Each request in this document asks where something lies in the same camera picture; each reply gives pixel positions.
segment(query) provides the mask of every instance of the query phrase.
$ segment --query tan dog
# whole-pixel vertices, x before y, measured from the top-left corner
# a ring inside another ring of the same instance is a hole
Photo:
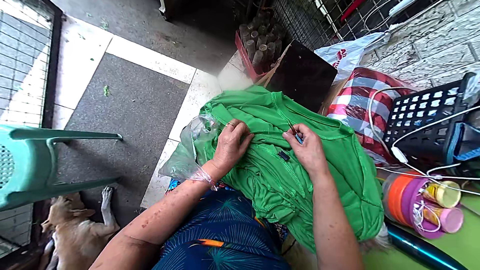
[[[102,191],[103,223],[88,219],[95,210],[85,209],[79,193],[52,199],[48,219],[42,223],[43,232],[54,229],[53,240],[45,247],[39,270],[44,270],[48,257],[53,255],[47,270],[87,270],[107,245],[109,238],[120,229],[110,208],[113,188]]]

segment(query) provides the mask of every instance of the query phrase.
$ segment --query skin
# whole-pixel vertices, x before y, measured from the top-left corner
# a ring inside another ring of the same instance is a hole
[[[313,230],[318,268],[361,270],[363,265],[359,245],[328,171],[321,139],[303,124],[297,124],[294,128],[300,130],[303,145],[297,142],[291,130],[284,133],[284,138],[294,149],[313,183]],[[226,125],[218,138],[213,159],[202,166],[213,183],[233,168],[245,154],[252,138],[253,134],[244,122],[233,119]],[[179,185],[123,228],[90,269],[133,270],[148,267],[160,246],[175,232],[209,188],[209,184],[200,181],[185,181]]]

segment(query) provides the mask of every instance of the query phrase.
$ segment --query stone wall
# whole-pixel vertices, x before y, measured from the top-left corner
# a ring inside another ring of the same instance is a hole
[[[441,0],[392,30],[388,44],[361,65],[420,89],[461,79],[480,70],[480,0]]]

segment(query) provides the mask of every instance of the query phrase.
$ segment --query red and white striped bag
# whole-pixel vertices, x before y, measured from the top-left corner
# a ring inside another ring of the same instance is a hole
[[[379,139],[373,135],[368,118],[368,103],[377,90],[395,86],[412,87],[384,73],[357,67],[327,110],[327,117],[340,120],[355,130],[361,145],[377,166],[390,166],[398,161],[388,154]],[[380,138],[383,138],[386,131],[393,100],[410,93],[408,89],[395,89],[375,95],[372,120]]]

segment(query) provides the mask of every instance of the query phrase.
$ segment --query black plastic basket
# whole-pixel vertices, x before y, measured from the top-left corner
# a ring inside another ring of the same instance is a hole
[[[463,79],[419,91],[394,100],[388,117],[383,141],[388,147],[403,135],[464,111],[467,103],[462,101],[468,79],[474,73],[467,73]],[[395,144],[407,157],[409,163],[419,167],[447,165],[447,152],[452,142],[455,123],[463,122],[467,114],[412,133]]]

